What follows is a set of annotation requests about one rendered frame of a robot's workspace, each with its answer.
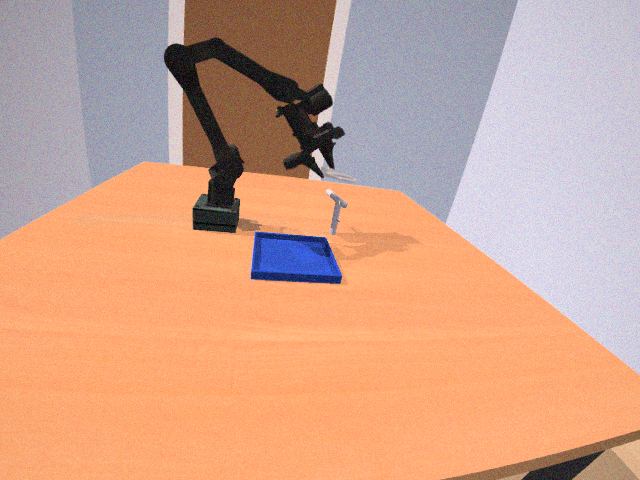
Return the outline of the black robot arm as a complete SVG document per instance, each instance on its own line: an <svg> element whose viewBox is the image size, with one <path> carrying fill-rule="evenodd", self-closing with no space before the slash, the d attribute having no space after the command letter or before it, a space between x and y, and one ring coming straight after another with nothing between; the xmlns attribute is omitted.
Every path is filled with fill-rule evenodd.
<svg viewBox="0 0 640 480"><path fill-rule="evenodd" d="M284 114L292 129L310 120L308 114L316 116L332 107L333 99L323 84L318 83L304 91L298 87L295 80L264 68L218 37L189 46L175 43L166 48L164 63L189 98L193 111L212 144L217 162L208 169L211 179L208 181L206 206L224 209L231 208L234 203L235 188L233 186L236 179L243 173L244 161L234 144L228 146L199 83L195 64L213 58L257 82L276 101L289 103L284 107L278 106L275 116L278 118ZM293 101L296 99L303 101L295 104ZM311 124L312 127L309 129L305 126L301 128L301 140L304 146L311 145L319 149L329 144L330 137L335 134L333 124L327 122L320 127L316 122Z"/></svg>

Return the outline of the blue tray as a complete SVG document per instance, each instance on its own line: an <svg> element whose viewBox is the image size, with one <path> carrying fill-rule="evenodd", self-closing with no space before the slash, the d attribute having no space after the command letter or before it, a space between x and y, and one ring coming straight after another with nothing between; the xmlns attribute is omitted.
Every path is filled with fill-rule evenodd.
<svg viewBox="0 0 640 480"><path fill-rule="evenodd" d="M254 232L251 280L341 284L326 237Z"/></svg>

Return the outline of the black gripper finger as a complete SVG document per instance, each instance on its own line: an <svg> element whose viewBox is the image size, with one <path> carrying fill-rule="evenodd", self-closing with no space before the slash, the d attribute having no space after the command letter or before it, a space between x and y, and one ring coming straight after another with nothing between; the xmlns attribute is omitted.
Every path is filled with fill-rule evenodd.
<svg viewBox="0 0 640 480"><path fill-rule="evenodd" d="M300 164L300 165L304 165L307 168L309 168L310 170L312 170L313 172L317 173L321 178L324 178L324 175L322 173L322 171L319 169L318 165L315 162L315 157L312 157L311 159L309 159L308 161Z"/></svg>
<svg viewBox="0 0 640 480"><path fill-rule="evenodd" d="M334 168L334 161L333 161L333 147L335 144L336 142L333 142L329 146L319 149L326 163L328 164L329 168L333 169L334 171L335 171L335 168Z"/></svg>

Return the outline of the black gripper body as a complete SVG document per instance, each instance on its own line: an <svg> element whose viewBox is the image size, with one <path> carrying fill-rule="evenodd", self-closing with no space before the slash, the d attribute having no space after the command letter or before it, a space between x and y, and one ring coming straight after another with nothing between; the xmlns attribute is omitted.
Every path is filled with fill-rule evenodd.
<svg viewBox="0 0 640 480"><path fill-rule="evenodd" d="M293 153L293 154L289 155L288 157L286 157L285 159L283 159L283 165L284 165L286 170L294 169L297 166L299 166L300 164L302 164L302 163L304 163L304 162L306 162L306 161L308 161L309 159L312 158L310 156L310 153L315 151L316 148L314 148L311 145L304 146L304 144L303 144L303 142L301 140L301 128L305 126L306 129L309 129L309 128L312 127L311 123L312 123L311 120L308 120L307 122L305 122L305 123L303 123L303 124L301 124L301 125L299 125L299 126L297 126L296 128L293 129L293 132L294 132L293 133L293 137L296 137L297 141L300 143L300 145L301 145L300 149L302 151ZM344 132L342 127L338 126L338 127L335 127L334 129L335 129L335 134L330 137L331 138L331 142L329 144L328 143L325 144L321 148L327 147L330 144L332 144L333 143L332 142L333 139L338 140L338 139L340 139L341 137L343 137L345 135L345 132Z"/></svg>

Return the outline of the grey metal ring with square tab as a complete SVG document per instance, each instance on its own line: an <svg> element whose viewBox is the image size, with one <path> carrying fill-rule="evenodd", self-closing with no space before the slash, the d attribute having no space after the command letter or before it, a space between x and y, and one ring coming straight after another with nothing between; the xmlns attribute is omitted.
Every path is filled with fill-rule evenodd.
<svg viewBox="0 0 640 480"><path fill-rule="evenodd" d="M330 169L327 167L321 167L321 171L325 177L331 177L334 179L347 181L347 182L356 182L356 178L349 175L341 174L341 173L335 173L333 169Z"/></svg>

